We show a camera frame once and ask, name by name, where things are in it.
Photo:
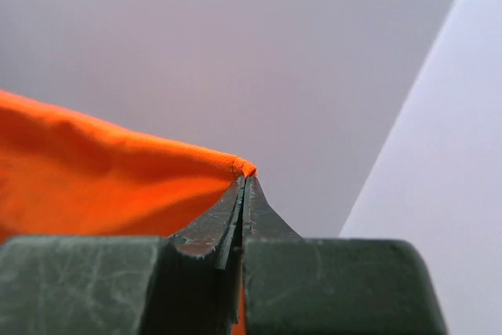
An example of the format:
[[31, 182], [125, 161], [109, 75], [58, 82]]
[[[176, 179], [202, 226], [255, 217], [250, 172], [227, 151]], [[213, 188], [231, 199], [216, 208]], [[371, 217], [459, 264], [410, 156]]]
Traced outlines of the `orange t-shirt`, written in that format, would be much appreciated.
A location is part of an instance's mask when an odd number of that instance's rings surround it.
[[1, 248], [17, 236], [167, 237], [255, 166], [1, 95]]

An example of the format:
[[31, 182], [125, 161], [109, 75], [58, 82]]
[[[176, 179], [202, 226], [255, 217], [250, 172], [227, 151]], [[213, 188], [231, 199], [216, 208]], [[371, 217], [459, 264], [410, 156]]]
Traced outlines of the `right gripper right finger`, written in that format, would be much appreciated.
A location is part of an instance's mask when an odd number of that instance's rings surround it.
[[444, 334], [423, 257], [397, 239], [308, 239], [268, 204], [257, 178], [242, 205], [248, 334]]

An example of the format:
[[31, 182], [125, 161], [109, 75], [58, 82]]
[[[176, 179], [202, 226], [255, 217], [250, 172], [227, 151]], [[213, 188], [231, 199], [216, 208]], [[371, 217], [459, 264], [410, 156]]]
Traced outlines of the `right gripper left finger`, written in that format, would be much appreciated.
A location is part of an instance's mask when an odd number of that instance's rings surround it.
[[1, 248], [4, 334], [229, 334], [238, 321], [239, 177], [158, 236], [17, 236]]

